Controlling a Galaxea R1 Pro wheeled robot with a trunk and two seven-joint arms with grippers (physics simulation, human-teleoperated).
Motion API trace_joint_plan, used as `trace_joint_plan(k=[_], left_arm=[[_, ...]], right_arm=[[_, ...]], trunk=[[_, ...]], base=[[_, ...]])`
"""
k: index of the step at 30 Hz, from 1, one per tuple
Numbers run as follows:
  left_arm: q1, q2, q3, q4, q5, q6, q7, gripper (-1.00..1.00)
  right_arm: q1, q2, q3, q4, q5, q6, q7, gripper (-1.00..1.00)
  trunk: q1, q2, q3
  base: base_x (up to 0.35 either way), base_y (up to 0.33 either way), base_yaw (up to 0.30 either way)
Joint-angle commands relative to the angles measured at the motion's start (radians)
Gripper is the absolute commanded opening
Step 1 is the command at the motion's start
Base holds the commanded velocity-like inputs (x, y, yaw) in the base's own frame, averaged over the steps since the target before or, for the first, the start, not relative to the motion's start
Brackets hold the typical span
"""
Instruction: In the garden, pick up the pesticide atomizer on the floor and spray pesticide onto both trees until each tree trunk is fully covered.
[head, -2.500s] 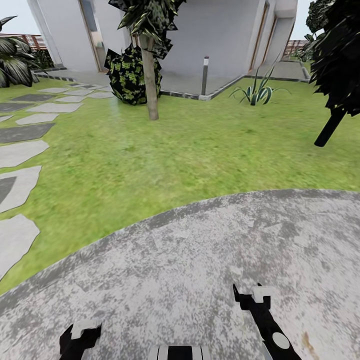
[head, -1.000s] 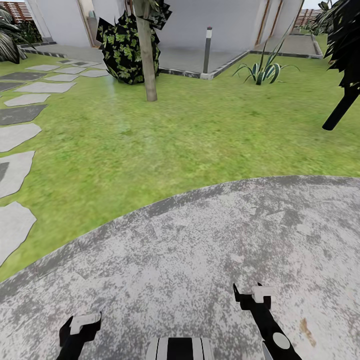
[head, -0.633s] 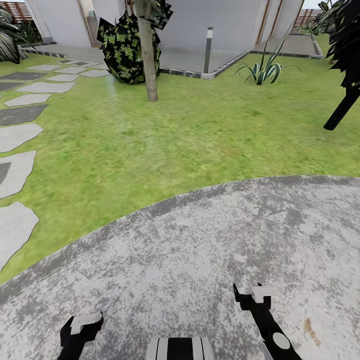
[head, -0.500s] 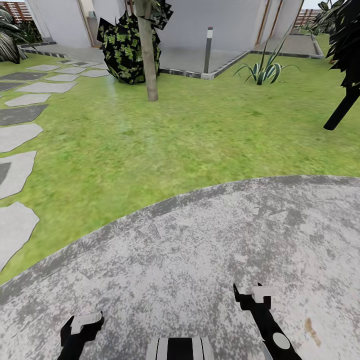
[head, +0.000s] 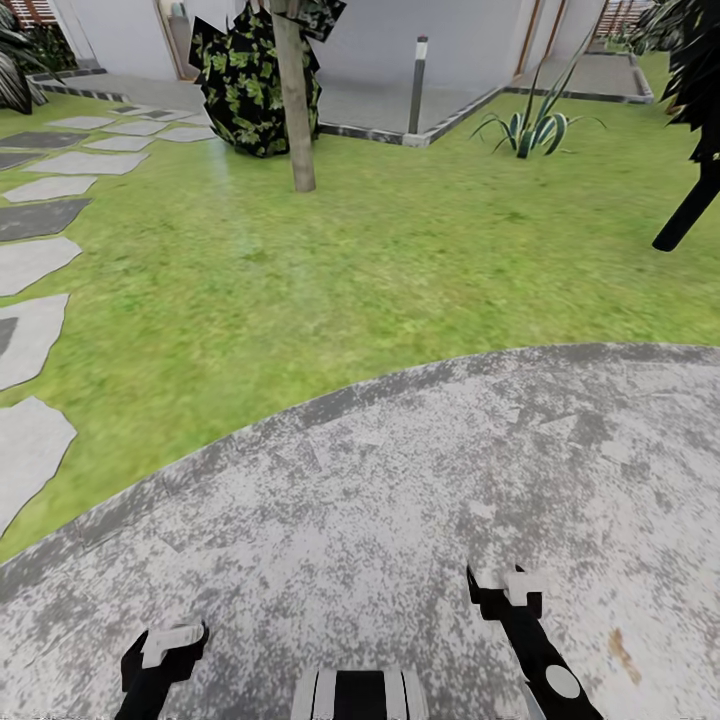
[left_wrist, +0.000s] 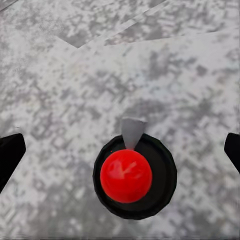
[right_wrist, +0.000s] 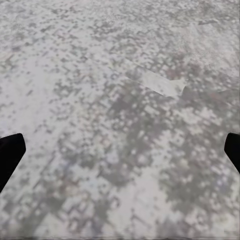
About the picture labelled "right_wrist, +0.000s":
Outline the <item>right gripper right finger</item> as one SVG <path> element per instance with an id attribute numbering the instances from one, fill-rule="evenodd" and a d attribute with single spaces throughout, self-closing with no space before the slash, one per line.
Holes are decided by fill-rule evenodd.
<path id="1" fill-rule="evenodd" d="M 240 135 L 235 133 L 228 133 L 224 151 L 240 173 Z"/>

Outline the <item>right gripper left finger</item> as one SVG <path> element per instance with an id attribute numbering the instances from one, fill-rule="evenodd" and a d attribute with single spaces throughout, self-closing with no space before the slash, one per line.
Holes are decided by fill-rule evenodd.
<path id="1" fill-rule="evenodd" d="M 21 133 L 0 138 L 0 193 L 26 153 Z"/>

